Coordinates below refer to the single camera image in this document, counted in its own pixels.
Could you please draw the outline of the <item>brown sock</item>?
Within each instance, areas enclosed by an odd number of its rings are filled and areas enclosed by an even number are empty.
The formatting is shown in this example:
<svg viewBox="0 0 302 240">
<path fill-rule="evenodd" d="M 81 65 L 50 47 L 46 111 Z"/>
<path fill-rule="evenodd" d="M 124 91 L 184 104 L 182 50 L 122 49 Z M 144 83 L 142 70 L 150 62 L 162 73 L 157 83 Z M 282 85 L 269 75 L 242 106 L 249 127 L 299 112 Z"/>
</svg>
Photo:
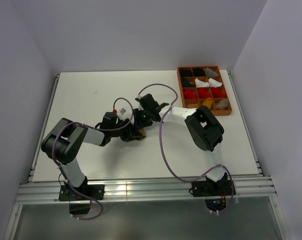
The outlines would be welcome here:
<svg viewBox="0 0 302 240">
<path fill-rule="evenodd" d="M 138 140 L 141 141 L 141 140 L 145 139 L 146 138 L 146 131 L 145 131 L 145 129 L 141 128 L 138 131 L 140 133 L 140 137 L 138 138 Z"/>
</svg>

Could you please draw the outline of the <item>mustard yellow striped sock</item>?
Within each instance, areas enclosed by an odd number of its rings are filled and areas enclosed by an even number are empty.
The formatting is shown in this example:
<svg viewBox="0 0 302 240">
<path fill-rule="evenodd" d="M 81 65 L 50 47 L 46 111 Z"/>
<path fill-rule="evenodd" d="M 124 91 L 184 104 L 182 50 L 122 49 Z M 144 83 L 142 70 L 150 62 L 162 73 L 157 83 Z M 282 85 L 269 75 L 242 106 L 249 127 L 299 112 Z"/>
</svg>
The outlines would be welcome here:
<svg viewBox="0 0 302 240">
<path fill-rule="evenodd" d="M 206 98 L 202 102 L 202 106 L 206 106 L 209 110 L 211 110 L 212 107 L 213 107 L 213 103 L 214 103 L 214 100 L 211 97 L 210 98 Z"/>
</svg>

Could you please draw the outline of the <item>tan sock with red cuff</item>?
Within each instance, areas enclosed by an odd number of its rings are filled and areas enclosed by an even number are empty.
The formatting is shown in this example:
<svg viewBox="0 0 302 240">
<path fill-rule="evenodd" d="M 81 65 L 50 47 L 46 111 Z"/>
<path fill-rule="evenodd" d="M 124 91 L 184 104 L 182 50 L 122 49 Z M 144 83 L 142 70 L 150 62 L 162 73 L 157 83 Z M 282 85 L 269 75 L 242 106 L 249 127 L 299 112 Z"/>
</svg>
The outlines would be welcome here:
<svg viewBox="0 0 302 240">
<path fill-rule="evenodd" d="M 216 103 L 217 110 L 227 110 L 229 105 L 229 100 L 227 98 L 222 98 L 220 101 Z"/>
</svg>

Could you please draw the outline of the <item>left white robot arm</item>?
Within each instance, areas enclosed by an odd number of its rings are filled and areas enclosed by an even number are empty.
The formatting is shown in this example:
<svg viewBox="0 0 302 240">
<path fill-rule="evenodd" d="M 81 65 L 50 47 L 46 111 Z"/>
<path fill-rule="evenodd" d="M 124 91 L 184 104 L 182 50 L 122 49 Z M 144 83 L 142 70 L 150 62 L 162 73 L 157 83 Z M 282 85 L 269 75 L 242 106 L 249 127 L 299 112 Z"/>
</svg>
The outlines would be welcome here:
<svg viewBox="0 0 302 240">
<path fill-rule="evenodd" d="M 112 138 L 124 142 L 145 138 L 130 119 L 121 120 L 114 112 L 107 112 L 94 128 L 62 118 L 41 143 L 41 150 L 58 165 L 67 182 L 70 194 L 77 200 L 88 195 L 87 177 L 81 171 L 76 156 L 83 143 L 106 146 Z"/>
</svg>

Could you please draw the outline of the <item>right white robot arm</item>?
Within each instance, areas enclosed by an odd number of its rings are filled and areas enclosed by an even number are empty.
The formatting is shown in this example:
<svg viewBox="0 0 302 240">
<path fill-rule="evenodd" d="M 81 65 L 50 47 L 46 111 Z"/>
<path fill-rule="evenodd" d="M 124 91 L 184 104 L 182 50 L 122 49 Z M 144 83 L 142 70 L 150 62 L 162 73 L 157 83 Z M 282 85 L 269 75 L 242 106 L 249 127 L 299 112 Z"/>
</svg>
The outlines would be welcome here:
<svg viewBox="0 0 302 240">
<path fill-rule="evenodd" d="M 207 106 L 199 108 L 183 108 L 172 106 L 169 103 L 159 105 L 151 94 L 138 96 L 136 101 L 146 115 L 154 122 L 159 122 L 159 145 L 162 158 L 169 172 L 181 182 L 192 183 L 203 177 L 206 177 L 208 192 L 218 195 L 225 187 L 224 181 L 230 175 L 229 171 L 223 165 L 221 154 L 221 143 L 223 140 L 224 128 L 209 110 Z M 206 172 L 194 179 L 185 179 L 179 177 L 169 166 L 166 159 L 162 140 L 163 123 L 174 123 L 185 126 L 194 142 L 202 150 L 208 160 L 210 167 Z"/>
</svg>

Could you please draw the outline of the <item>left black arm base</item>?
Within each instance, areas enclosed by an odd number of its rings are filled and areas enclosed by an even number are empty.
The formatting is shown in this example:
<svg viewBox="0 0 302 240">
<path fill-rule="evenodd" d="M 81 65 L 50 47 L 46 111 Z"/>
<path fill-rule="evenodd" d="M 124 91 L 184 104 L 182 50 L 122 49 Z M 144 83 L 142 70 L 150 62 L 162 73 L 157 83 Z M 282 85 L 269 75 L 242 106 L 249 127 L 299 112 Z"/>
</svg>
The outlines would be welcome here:
<svg viewBox="0 0 302 240">
<path fill-rule="evenodd" d="M 71 188 L 67 183 L 60 187 L 59 202 L 69 202 L 69 212 L 81 217 L 89 213 L 93 202 L 103 200 L 105 185 L 89 184 Z"/>
</svg>

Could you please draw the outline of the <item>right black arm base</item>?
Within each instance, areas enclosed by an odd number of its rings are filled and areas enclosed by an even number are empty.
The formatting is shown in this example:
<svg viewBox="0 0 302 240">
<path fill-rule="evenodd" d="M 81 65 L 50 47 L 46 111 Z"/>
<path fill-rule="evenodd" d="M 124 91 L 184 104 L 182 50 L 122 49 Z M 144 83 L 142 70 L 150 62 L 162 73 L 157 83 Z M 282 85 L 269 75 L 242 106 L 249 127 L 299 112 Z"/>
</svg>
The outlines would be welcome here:
<svg viewBox="0 0 302 240">
<path fill-rule="evenodd" d="M 211 180 L 195 181 L 188 190 L 193 197 L 214 197 L 205 200 L 205 205 L 210 212 L 218 213 L 227 207 L 227 197 L 234 197 L 235 187 L 230 180 L 217 183 Z"/>
</svg>

